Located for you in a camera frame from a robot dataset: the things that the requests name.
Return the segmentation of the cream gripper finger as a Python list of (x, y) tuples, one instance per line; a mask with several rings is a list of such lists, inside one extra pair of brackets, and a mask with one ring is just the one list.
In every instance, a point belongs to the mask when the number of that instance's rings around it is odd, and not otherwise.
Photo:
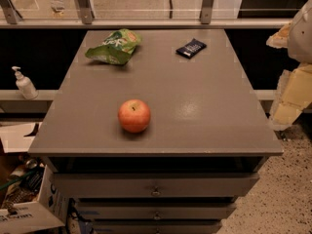
[(274, 33), (267, 39), (266, 45), (276, 49), (287, 48), (290, 27), (290, 22), (285, 24), (276, 33)]
[(269, 126), (274, 131), (285, 130), (311, 103), (312, 64), (301, 63), (293, 71), (284, 70), (269, 112)]

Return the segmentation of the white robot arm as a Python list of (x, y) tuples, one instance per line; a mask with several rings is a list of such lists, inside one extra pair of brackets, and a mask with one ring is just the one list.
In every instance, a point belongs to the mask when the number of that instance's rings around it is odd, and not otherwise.
[(288, 56), (299, 62), (295, 70), (283, 71), (269, 111), (271, 129), (283, 131), (312, 103), (312, 0), (303, 5), (291, 22), (271, 35), (266, 45), (286, 48)]

